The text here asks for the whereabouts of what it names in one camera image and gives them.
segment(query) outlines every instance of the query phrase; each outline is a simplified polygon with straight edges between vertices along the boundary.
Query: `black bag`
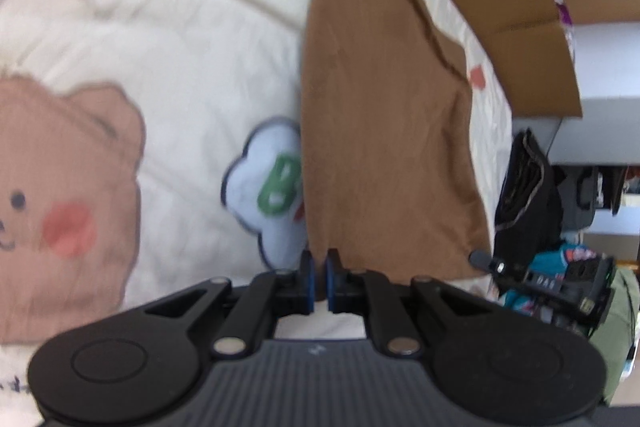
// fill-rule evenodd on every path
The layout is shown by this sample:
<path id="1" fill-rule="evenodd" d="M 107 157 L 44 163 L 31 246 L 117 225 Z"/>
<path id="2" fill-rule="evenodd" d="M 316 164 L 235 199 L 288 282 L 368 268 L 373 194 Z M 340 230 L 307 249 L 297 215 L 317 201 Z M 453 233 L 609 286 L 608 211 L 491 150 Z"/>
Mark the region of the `black bag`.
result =
<path id="1" fill-rule="evenodd" d="M 553 169 L 530 129 L 514 138 L 495 213 L 494 255 L 521 279 L 542 251 L 561 244 L 562 204 Z"/>
<path id="2" fill-rule="evenodd" d="M 578 232 L 593 222 L 598 197 L 598 168 L 554 166 L 562 201 L 562 231 Z"/>
<path id="3" fill-rule="evenodd" d="M 611 214 L 614 216 L 620 210 L 620 203 L 622 203 L 627 169 L 627 165 L 598 167 L 598 171 L 602 175 L 602 195 L 604 198 L 602 207 L 611 210 Z"/>

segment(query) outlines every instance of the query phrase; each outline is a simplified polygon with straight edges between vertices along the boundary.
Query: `bedsheet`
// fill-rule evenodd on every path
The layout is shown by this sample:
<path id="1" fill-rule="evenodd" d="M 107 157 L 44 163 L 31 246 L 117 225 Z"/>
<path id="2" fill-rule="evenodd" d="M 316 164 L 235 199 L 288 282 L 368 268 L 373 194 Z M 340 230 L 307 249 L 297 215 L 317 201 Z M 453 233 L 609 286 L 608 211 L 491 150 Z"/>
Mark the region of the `bedsheet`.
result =
<path id="1" fill-rule="evenodd" d="M 466 51 L 474 86 L 471 154 L 493 237 L 511 147 L 510 108 L 456 6 L 425 1 L 434 24 Z M 294 263 L 306 241 L 302 194 L 277 219 L 262 219 L 247 201 L 255 201 L 275 155 L 300 155 L 308 2 L 0 0 L 1 71 L 33 76 L 55 94 L 108 80 L 143 115 L 140 251 L 124 307 L 214 275 L 243 284 L 268 267 Z M 487 279 L 461 284 L 479 293 L 488 288 Z M 362 334 L 359 319 L 320 309 L 312 318 L 284 319 L 280 334 Z M 25 378 L 33 349 L 0 347 L 0 425 L 38 420 Z"/>

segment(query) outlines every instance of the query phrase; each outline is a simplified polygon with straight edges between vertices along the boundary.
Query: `green fabric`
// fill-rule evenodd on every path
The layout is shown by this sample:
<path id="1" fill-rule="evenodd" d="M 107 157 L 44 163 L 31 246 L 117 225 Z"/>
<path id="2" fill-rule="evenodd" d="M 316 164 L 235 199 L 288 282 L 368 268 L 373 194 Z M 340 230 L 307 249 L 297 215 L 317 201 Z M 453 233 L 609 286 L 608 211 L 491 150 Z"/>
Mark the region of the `green fabric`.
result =
<path id="1" fill-rule="evenodd" d="M 626 356 L 634 341 L 634 325 L 640 308 L 640 288 L 631 270 L 618 268 L 611 287 L 615 295 L 609 315 L 591 335 L 591 344 L 598 349 L 607 365 L 607 384 L 604 389 L 607 403 L 620 383 Z"/>

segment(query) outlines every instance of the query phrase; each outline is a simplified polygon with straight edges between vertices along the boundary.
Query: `cartoon bear face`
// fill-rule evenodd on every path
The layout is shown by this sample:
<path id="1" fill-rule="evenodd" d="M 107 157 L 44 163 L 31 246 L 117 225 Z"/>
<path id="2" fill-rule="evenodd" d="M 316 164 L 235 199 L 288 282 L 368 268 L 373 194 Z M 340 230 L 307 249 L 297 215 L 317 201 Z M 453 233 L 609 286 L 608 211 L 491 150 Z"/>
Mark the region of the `cartoon bear face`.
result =
<path id="1" fill-rule="evenodd" d="M 116 86 L 0 78 L 0 342 L 117 311 L 138 253 L 144 122 Z"/>

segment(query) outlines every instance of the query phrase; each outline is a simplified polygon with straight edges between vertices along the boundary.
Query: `brown towel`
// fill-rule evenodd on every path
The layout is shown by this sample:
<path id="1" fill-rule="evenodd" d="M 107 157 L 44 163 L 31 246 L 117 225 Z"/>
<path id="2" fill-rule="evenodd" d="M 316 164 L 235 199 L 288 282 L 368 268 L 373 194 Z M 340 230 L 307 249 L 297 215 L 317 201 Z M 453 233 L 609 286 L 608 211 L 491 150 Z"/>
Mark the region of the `brown towel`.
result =
<path id="1" fill-rule="evenodd" d="M 0 343 L 117 311 L 138 253 L 144 123 L 116 86 L 0 78 Z"/>
<path id="2" fill-rule="evenodd" d="M 311 0 L 302 66 L 310 248 L 407 282 L 474 277 L 490 242 L 460 45 L 423 0 Z"/>

